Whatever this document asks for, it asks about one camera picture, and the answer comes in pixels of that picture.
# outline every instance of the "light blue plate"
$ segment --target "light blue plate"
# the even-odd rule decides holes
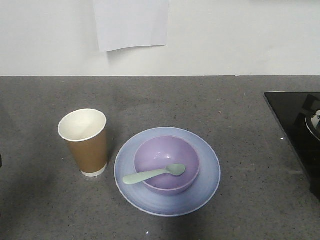
[[[148,190],[143,182],[126,185],[122,181],[125,175],[135,173],[134,156],[141,144],[161,136],[182,138],[199,155],[198,177],[186,191],[178,195],[163,196]],[[194,133],[174,127],[153,128],[133,136],[120,149],[114,164],[115,182],[124,198],[137,209],[161,217],[182,216],[203,207],[216,193],[220,177],[220,164],[213,149]]]

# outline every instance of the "purple bowl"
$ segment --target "purple bowl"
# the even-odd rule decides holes
[[[185,172],[180,176],[165,173],[143,183],[154,193],[172,196],[185,191],[198,176],[200,165],[195,149],[175,136],[160,136],[143,143],[134,156],[137,173],[164,169],[169,164],[184,164]]]

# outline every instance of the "light green spoon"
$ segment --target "light green spoon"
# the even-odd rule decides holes
[[[140,183],[144,180],[151,179],[155,176],[159,176],[161,174],[172,174],[175,176],[180,176],[186,171],[186,166],[183,164],[170,164],[166,166],[166,168],[162,169],[157,169],[157,170],[152,170],[152,171],[143,171],[143,172],[138,172],[134,174],[130,174],[127,176],[124,176],[122,181],[125,184],[137,184]]]

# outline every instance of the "induction cooktop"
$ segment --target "induction cooktop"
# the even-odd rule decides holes
[[[320,92],[265,92],[320,200]]]

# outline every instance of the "paper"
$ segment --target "paper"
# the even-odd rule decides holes
[[[169,0],[93,0],[99,49],[167,44]]]

